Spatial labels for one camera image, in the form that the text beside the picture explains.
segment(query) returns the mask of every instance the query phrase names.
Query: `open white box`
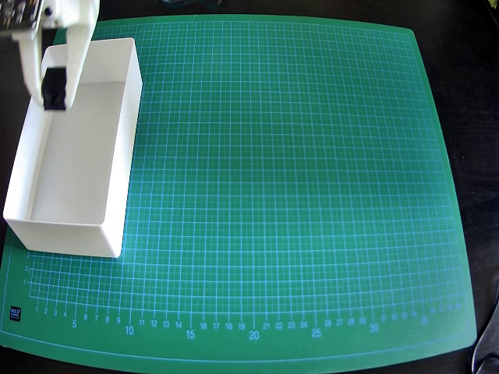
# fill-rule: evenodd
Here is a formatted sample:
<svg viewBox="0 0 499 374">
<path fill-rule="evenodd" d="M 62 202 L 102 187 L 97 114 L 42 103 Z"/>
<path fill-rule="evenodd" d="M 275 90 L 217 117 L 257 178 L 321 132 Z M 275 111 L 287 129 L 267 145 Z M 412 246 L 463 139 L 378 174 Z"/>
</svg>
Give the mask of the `open white box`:
<svg viewBox="0 0 499 374">
<path fill-rule="evenodd" d="M 64 66 L 66 44 L 42 71 Z M 133 39 L 93 41 L 68 111 L 28 107 L 4 218 L 29 250 L 118 257 L 142 79 Z"/>
</svg>

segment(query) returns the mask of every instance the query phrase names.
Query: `dark table surface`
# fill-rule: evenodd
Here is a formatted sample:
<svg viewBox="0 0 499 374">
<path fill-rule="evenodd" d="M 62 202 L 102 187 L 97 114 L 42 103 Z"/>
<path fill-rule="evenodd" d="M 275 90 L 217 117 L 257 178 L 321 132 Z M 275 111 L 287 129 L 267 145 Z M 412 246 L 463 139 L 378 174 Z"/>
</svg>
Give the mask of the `dark table surface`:
<svg viewBox="0 0 499 374">
<path fill-rule="evenodd" d="M 155 0 L 101 0 L 99 19 L 210 12 Z M 219 12 L 319 16 L 414 31 L 433 92 L 471 270 L 476 325 L 484 324 L 499 281 L 499 28 L 484 0 L 225 0 Z M 50 36 L 45 44 L 50 44 Z M 17 46 L 0 40 L 0 207 L 3 207 L 29 96 Z M 0 220 L 0 248 L 6 223 Z M 480 349 L 499 351 L 499 319 Z M 464 373 L 468 350 L 364 373 Z M 109 372 L 0 348 L 9 372 Z"/>
</svg>

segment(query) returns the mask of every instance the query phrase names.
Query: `white robotic arm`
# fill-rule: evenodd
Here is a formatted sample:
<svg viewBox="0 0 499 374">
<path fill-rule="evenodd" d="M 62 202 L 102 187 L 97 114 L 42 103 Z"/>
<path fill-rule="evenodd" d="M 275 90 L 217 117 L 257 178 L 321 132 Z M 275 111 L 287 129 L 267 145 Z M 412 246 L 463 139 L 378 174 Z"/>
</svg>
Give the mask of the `white robotic arm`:
<svg viewBox="0 0 499 374">
<path fill-rule="evenodd" d="M 72 107 L 98 13 L 99 0 L 0 0 L 0 34 L 11 34 L 19 42 L 24 82 L 32 98 L 45 110 Z M 51 82 L 44 82 L 42 28 L 67 28 L 65 84 L 57 82 L 51 87 Z M 65 87 L 65 92 L 56 92 L 60 91 L 58 87 Z"/>
</svg>

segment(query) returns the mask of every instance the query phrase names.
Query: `cutting mat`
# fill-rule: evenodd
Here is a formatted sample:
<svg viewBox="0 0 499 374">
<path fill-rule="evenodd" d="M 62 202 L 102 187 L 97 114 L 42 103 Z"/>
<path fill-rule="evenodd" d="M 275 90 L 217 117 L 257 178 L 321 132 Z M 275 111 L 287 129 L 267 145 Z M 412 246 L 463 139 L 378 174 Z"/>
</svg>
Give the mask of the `cutting mat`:
<svg viewBox="0 0 499 374">
<path fill-rule="evenodd" d="M 410 30 L 178 16 L 143 77 L 118 259 L 8 231 L 3 345 L 137 372 L 335 372 L 465 347 L 469 268 Z M 11 307 L 21 321 L 10 319 Z"/>
</svg>

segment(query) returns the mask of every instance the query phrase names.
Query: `black cable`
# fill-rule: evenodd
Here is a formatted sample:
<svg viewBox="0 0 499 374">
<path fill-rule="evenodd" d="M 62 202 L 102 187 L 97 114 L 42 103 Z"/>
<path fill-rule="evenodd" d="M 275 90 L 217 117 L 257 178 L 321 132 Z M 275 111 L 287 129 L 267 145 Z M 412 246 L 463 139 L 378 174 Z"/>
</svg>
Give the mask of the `black cable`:
<svg viewBox="0 0 499 374">
<path fill-rule="evenodd" d="M 489 360 L 496 359 L 499 360 L 499 354 L 496 352 L 491 352 L 487 354 L 484 358 L 479 360 L 478 362 L 476 361 L 476 351 L 478 350 L 478 347 L 480 343 L 482 342 L 483 337 L 485 336 L 487 330 L 489 329 L 490 326 L 490 321 L 494 318 L 496 311 L 497 311 L 497 305 L 499 305 L 499 289 L 496 292 L 496 298 L 494 301 L 494 306 L 492 307 L 492 310 L 489 313 L 489 316 L 487 317 L 487 321 L 482 327 L 482 330 L 480 331 L 480 334 L 478 335 L 476 339 L 476 343 L 473 346 L 472 350 L 469 352 L 469 357 L 468 357 L 468 372 L 470 374 L 479 374 L 480 370 L 482 367 L 487 363 Z"/>
</svg>

